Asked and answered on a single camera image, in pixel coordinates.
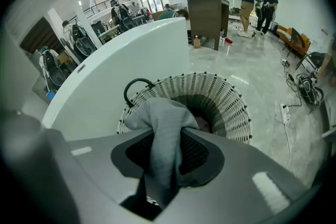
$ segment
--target basket handle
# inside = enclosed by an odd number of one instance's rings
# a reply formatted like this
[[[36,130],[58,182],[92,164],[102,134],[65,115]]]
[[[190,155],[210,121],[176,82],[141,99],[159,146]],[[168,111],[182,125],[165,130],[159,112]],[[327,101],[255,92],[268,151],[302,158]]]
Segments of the basket handle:
[[[148,87],[149,87],[149,88],[152,88],[152,87],[155,86],[150,80],[148,80],[148,79],[142,79],[142,78],[133,79],[130,83],[128,83],[128,84],[126,85],[125,90],[124,90],[124,99],[125,99],[127,105],[128,105],[130,108],[134,107],[134,104],[130,101],[130,99],[128,99],[128,97],[127,97],[127,91],[128,91],[128,89],[129,89],[134,83],[136,83],[136,82],[138,82],[138,81],[146,82],[146,83],[148,84]]]

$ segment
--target tiled floor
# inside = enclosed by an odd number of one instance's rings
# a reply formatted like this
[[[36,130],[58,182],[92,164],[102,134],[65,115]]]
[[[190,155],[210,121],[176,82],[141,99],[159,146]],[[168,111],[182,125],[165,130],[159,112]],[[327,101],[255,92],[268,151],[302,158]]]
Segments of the tiled floor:
[[[288,49],[268,33],[252,39],[238,36],[230,23],[227,43],[213,49],[214,42],[206,42],[200,49],[190,46],[191,70],[217,73],[227,78],[241,92],[252,118],[252,146],[273,158],[282,166],[289,161],[289,149],[285,128],[281,123],[279,104],[300,104],[294,92],[287,86],[281,59]],[[301,66],[295,71],[298,58],[290,54],[288,71],[295,75],[305,72]],[[288,169],[306,186],[311,186],[316,172],[325,156],[326,146],[321,139],[322,119],[319,109],[311,111],[303,101],[301,107],[290,108],[291,122],[288,126],[291,162]]]

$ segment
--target power outlet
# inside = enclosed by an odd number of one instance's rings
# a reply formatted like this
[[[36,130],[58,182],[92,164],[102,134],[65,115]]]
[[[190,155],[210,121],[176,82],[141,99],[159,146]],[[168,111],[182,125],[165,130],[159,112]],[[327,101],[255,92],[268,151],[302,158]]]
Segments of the power outlet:
[[[290,122],[289,107],[284,104],[280,104],[279,106],[280,106],[280,114],[281,114],[282,123],[284,125],[288,125]]]

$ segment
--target black pants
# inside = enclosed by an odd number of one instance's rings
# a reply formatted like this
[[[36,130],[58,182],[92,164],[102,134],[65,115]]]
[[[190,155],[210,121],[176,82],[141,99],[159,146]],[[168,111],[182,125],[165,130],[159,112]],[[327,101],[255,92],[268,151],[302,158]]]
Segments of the black pants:
[[[264,23],[264,20],[266,20],[265,22],[265,26],[263,28],[263,31],[264,34],[266,34],[268,28],[269,28],[269,25],[272,21],[272,17],[273,17],[273,12],[270,8],[265,8],[265,7],[262,7],[261,8],[261,20],[258,19],[258,24],[257,24],[257,30],[260,31],[261,30],[261,26],[262,24]]]

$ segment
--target white shoe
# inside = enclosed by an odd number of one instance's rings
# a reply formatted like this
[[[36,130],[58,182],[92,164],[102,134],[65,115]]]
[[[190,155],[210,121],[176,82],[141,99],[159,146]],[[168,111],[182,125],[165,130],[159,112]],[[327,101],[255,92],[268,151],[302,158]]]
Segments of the white shoe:
[[[240,35],[241,37],[250,37],[250,35],[248,33],[245,33],[244,31],[238,32],[238,35]]]

